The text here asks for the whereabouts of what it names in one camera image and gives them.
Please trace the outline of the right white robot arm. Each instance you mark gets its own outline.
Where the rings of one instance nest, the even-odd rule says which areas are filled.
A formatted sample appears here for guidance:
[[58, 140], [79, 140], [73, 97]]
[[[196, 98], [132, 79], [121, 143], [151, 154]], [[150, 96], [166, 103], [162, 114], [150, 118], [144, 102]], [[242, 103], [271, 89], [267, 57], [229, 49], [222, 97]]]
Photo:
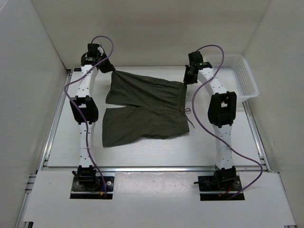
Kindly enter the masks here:
[[199, 51], [188, 54], [184, 83], [191, 85], [200, 81], [210, 95], [208, 120], [216, 136], [216, 164], [213, 177], [205, 181], [216, 189], [226, 189], [236, 178], [236, 168], [232, 159], [231, 129], [236, 118], [237, 95], [229, 92], [214, 77], [213, 67], [203, 60]]

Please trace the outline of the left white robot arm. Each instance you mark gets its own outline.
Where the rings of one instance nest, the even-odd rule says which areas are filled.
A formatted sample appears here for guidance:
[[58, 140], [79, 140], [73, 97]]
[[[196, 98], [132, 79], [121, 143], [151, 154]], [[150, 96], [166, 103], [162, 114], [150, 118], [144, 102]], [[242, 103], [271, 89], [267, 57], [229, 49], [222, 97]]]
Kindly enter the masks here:
[[80, 133], [79, 165], [73, 174], [78, 184], [89, 190], [105, 185], [91, 152], [95, 123], [99, 118], [99, 111], [91, 94], [98, 72], [108, 73], [114, 70], [104, 48], [98, 43], [89, 43], [87, 52], [81, 57], [81, 77], [76, 80], [79, 83], [77, 93], [70, 98], [71, 110]]

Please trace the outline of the olive green shorts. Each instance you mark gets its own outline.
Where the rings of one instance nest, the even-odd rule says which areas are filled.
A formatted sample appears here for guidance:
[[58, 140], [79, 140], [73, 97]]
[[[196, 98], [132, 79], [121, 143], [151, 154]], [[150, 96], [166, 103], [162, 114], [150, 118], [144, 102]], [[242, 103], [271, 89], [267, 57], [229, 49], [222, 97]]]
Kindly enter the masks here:
[[105, 102], [102, 144], [115, 147], [141, 138], [169, 139], [187, 134], [187, 86], [182, 82], [113, 71]]

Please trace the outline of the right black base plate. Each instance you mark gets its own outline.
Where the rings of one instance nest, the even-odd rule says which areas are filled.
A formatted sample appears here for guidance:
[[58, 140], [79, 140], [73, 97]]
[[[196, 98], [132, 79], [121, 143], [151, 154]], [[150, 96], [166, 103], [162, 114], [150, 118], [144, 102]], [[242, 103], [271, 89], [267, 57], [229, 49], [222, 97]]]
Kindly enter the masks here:
[[222, 183], [220, 187], [217, 185], [213, 176], [198, 176], [198, 180], [193, 184], [199, 186], [200, 201], [228, 200], [242, 189], [238, 175], [234, 180]]

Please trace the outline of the aluminium rail frame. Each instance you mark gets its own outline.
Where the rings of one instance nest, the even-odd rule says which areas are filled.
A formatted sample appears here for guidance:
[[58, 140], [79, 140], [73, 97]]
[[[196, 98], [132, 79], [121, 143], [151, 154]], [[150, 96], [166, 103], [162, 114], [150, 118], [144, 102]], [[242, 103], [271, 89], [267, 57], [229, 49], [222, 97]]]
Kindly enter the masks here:
[[78, 164], [77, 125], [65, 97], [37, 174], [29, 179], [19, 228], [294, 228], [295, 219], [278, 173], [265, 166], [244, 200], [201, 201], [195, 181], [210, 175], [212, 137], [196, 127], [171, 140], [141, 140], [103, 148], [95, 129], [96, 160], [115, 177], [111, 200], [71, 199]]

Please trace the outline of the white plastic basket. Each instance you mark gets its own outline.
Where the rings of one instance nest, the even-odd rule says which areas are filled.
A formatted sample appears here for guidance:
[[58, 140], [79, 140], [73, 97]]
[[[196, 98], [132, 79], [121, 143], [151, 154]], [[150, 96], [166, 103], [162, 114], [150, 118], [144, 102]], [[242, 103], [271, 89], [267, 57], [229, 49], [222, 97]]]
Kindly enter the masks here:
[[204, 84], [209, 95], [234, 92], [237, 102], [244, 102], [259, 94], [249, 66], [242, 55], [209, 54], [204, 58], [212, 68], [205, 68], [198, 73], [198, 80]]

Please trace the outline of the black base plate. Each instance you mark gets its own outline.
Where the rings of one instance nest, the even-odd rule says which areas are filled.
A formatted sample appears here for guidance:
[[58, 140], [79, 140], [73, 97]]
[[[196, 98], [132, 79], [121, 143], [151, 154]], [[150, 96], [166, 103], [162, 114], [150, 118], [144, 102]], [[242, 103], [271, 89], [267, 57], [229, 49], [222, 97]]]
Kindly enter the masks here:
[[198, 180], [193, 184], [199, 186], [200, 201], [228, 200], [242, 189], [238, 175], [234, 180], [222, 183], [220, 187], [217, 185], [213, 176], [198, 176]]
[[76, 177], [74, 177], [71, 186], [70, 199], [111, 200], [113, 198], [114, 179], [114, 176], [104, 176], [106, 186], [105, 193], [101, 177], [98, 176], [97, 183], [93, 185], [82, 185]]

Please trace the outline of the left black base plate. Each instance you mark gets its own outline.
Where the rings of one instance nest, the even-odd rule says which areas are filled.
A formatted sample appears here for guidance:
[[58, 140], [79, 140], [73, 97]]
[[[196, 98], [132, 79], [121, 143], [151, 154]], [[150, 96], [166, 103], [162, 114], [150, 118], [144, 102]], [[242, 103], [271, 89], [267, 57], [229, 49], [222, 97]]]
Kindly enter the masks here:
[[114, 176], [104, 176], [106, 186], [105, 193], [101, 177], [98, 176], [97, 183], [93, 185], [82, 185], [76, 177], [74, 177], [71, 186], [70, 199], [111, 200], [113, 198], [114, 179]]

